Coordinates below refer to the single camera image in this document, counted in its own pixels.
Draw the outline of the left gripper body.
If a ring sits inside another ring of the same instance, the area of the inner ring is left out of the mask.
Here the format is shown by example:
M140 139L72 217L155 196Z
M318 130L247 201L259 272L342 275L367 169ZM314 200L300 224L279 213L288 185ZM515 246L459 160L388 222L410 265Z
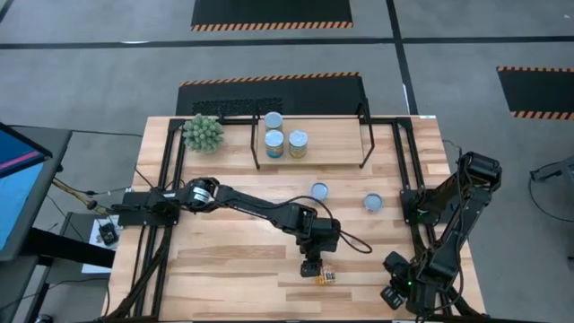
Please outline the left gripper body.
M341 234L341 224L336 219L317 218L306 231L296 235L300 253L308 261L318 261L321 253L336 252Z

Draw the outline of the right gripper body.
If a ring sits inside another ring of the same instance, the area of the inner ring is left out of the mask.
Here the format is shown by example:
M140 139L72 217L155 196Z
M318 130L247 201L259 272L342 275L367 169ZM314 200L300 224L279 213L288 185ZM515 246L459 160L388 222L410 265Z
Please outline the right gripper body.
M409 285L409 262L400 254L392 251L383 262L383 267L389 272L392 285Z

